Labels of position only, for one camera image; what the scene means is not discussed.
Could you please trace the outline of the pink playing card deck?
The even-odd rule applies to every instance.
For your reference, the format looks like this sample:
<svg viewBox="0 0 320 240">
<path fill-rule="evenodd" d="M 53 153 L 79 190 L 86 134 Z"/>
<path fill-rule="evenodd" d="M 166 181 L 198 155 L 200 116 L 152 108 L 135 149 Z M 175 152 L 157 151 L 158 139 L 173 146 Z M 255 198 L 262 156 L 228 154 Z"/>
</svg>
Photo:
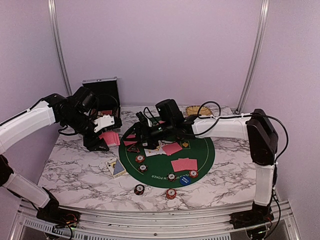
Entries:
<svg viewBox="0 0 320 240">
<path fill-rule="evenodd" d="M 119 146 L 120 138 L 119 134 L 114 131 L 103 132 L 100 136 L 100 139 L 103 139 L 108 146 Z"/>
</svg>

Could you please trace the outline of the triangular dealer button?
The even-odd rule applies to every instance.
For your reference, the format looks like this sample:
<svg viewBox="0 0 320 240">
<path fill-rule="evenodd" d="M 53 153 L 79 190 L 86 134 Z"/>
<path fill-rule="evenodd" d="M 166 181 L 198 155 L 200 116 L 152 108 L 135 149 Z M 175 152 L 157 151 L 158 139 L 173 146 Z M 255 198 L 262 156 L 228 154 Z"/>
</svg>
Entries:
<svg viewBox="0 0 320 240">
<path fill-rule="evenodd" d="M 140 153 L 140 150 L 135 144 L 132 144 L 127 148 L 127 152 L 129 152 L 129 153 Z"/>
</svg>

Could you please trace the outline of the dark poker chip stack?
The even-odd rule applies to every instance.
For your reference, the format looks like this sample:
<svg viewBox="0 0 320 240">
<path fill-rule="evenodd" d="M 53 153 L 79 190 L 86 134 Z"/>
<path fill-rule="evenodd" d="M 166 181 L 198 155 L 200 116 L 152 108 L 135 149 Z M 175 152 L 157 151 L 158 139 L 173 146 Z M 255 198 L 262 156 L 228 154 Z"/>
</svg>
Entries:
<svg viewBox="0 0 320 240">
<path fill-rule="evenodd" d="M 142 184 L 137 184 L 134 188 L 134 193 L 136 195 L 142 195 L 145 191 L 145 187 Z"/>
</svg>

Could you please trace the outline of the red poker chip stack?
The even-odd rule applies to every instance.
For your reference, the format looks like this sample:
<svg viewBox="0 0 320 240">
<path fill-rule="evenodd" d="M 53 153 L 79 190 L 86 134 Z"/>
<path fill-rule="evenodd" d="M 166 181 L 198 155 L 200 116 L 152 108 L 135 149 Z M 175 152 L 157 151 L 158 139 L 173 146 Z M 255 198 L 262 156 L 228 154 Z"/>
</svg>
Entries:
<svg viewBox="0 0 320 240">
<path fill-rule="evenodd" d="M 177 196 L 177 191 L 176 191 L 175 189 L 169 188 L 169 189 L 166 191 L 166 197 L 167 197 L 167 199 L 173 200 L 176 196 Z"/>
</svg>

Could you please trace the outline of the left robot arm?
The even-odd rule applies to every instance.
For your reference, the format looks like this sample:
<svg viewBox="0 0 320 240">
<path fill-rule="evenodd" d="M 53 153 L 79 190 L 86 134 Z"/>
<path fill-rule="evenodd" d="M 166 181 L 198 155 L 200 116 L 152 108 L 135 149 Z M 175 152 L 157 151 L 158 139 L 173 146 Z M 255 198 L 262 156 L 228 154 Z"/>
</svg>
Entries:
<svg viewBox="0 0 320 240">
<path fill-rule="evenodd" d="M 20 112 L 0 124 L 0 185 L 8 191 L 30 201 L 39 212 L 58 223 L 63 219 L 63 211 L 58 200 L 48 191 L 22 176 L 10 166 L 4 154 L 13 146 L 35 140 L 41 133 L 44 143 L 36 140 L 35 150 L 46 147 L 54 134 L 46 128 L 60 124 L 70 127 L 75 134 L 83 136 L 83 144 L 89 151 L 108 151 L 108 146 L 100 135 L 115 124 L 111 115 L 89 115 L 92 108 L 99 106 L 98 98 L 89 89 L 80 87 L 76 93 L 64 97 L 53 93 L 38 100 L 32 107 Z"/>
</svg>

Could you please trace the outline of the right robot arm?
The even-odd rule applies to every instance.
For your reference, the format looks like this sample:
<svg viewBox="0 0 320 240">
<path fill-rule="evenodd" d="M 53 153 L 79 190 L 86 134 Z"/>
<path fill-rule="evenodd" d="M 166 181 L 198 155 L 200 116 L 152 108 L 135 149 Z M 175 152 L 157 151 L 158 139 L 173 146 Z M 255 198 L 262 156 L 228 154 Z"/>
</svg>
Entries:
<svg viewBox="0 0 320 240">
<path fill-rule="evenodd" d="M 145 179 L 142 195 L 132 195 L 135 210 L 144 213 L 212 212 L 230 214 L 249 210 L 247 219 L 258 224 L 267 216 L 265 206 L 256 200 L 271 201 L 272 177 L 276 173 L 269 166 L 252 163 L 249 142 L 241 138 L 212 137 L 180 142 L 182 150 L 171 156 L 158 155 L 147 159 L 172 171 L 171 160 L 197 159 L 199 176 L 191 184 L 176 189 L 174 199 L 166 197 L 171 182 L 163 175 Z"/>
</svg>

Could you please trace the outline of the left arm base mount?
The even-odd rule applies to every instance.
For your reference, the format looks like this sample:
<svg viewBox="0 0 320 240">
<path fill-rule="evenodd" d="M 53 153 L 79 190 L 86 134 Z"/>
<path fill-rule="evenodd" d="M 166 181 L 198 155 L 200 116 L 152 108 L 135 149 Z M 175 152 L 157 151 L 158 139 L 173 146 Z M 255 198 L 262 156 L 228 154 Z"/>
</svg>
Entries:
<svg viewBox="0 0 320 240">
<path fill-rule="evenodd" d="M 36 217 L 40 220 L 54 223 L 58 228 L 76 227 L 79 223 L 80 213 L 60 208 L 53 213 L 48 213 L 42 209 L 37 212 Z"/>
</svg>

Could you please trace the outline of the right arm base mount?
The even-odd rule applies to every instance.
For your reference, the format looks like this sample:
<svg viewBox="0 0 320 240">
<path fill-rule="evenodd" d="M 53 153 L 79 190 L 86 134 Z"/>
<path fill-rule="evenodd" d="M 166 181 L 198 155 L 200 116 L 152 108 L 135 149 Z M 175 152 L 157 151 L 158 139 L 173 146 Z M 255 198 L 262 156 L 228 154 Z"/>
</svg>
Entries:
<svg viewBox="0 0 320 240">
<path fill-rule="evenodd" d="M 230 214 L 229 223 L 234 229 L 251 227 L 259 224 L 271 222 L 275 219 L 272 213 L 262 213 L 253 210 L 246 210 Z"/>
</svg>

